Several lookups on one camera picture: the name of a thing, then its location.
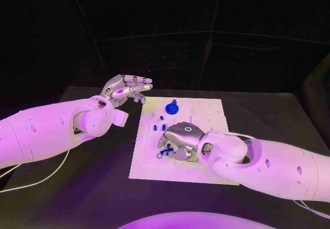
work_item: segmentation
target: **blue object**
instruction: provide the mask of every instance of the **blue object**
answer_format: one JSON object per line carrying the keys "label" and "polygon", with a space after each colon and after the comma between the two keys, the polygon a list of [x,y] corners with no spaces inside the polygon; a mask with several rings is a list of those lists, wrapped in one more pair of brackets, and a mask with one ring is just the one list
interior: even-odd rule
{"label": "blue object", "polygon": [[165,152],[171,152],[171,151],[175,151],[173,148],[169,148],[169,149],[166,149],[166,150],[162,150],[162,151],[160,151],[160,155],[163,155]]}
{"label": "blue object", "polygon": [[171,104],[168,104],[166,108],[165,108],[168,114],[175,115],[179,111],[179,107],[178,107],[178,101],[176,99],[172,101]]}

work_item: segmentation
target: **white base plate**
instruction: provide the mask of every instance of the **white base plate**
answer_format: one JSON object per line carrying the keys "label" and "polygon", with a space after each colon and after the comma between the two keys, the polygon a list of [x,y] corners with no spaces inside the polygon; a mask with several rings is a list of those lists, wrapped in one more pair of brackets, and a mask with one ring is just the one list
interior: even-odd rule
{"label": "white base plate", "polygon": [[[173,115],[166,113],[166,105],[178,100],[179,112]],[[159,152],[166,149],[158,148],[166,128],[178,122],[195,124],[204,132],[212,128],[228,132],[227,119],[221,99],[147,97],[143,105],[130,179],[166,180],[194,183],[240,185],[234,181],[217,178],[208,168],[199,162],[178,161],[169,157],[158,158]]]}

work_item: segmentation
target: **dark background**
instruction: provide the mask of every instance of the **dark background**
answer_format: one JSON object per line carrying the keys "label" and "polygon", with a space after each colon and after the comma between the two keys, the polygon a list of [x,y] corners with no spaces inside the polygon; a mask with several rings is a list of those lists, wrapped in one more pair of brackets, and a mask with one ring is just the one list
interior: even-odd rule
{"label": "dark background", "polygon": [[330,3],[31,0],[2,5],[0,119],[122,74],[156,89],[290,92],[330,53]]}

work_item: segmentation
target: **gray table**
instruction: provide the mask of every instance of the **gray table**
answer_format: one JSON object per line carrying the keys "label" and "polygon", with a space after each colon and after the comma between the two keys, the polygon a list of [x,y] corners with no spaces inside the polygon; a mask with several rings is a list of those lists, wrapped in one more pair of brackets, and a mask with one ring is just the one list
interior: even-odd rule
{"label": "gray table", "polygon": [[[100,91],[101,88],[70,87],[61,101],[88,98]],[[330,156],[293,94],[152,90],[146,96],[222,99],[231,132],[289,143]],[[292,200],[243,185],[129,179],[142,104],[130,100],[120,109],[130,114],[126,127],[113,126],[103,137],[77,147],[45,183],[0,194],[0,228],[109,229],[176,211],[222,213],[276,228],[329,228],[330,221]],[[6,188],[42,180],[64,156],[22,165]],[[328,203],[310,205],[330,213]]]}

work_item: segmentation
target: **robotic hand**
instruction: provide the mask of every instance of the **robotic hand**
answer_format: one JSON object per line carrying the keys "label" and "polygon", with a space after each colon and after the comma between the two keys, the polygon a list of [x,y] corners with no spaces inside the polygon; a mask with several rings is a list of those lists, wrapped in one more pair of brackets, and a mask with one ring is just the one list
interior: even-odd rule
{"label": "robotic hand", "polygon": [[[218,178],[280,198],[330,202],[330,157],[231,132],[204,133],[186,122],[169,127],[159,148],[168,141],[179,149],[163,155],[188,160],[196,153],[199,162]],[[245,157],[250,163],[243,164]]]}
{"label": "robotic hand", "polygon": [[116,108],[140,93],[152,79],[117,75],[101,95],[21,111],[0,120],[0,168],[54,157],[83,142],[103,136],[111,124],[124,127],[129,114]]}

